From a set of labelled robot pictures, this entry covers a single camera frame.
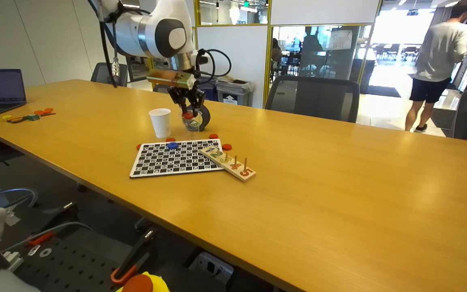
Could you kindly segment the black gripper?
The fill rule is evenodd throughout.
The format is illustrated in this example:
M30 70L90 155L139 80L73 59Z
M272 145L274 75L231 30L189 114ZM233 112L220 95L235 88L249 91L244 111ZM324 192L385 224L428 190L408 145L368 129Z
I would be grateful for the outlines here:
M171 101L181 108L181 119L191 121L193 111L189 106L196 106L194 112L197 121L207 121L207 108L202 103L202 93L197 90L197 82L193 75L178 78L176 83L168 90Z

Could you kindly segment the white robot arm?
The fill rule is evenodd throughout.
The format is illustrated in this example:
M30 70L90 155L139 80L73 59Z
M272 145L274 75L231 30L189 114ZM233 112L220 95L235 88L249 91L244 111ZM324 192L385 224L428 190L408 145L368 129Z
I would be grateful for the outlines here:
M184 0L155 0L152 10L123 0L87 0L100 33L124 57L165 60L163 75L149 82L165 83L171 101L181 109L184 122L209 122L204 95L196 86L194 46L191 44L189 12Z

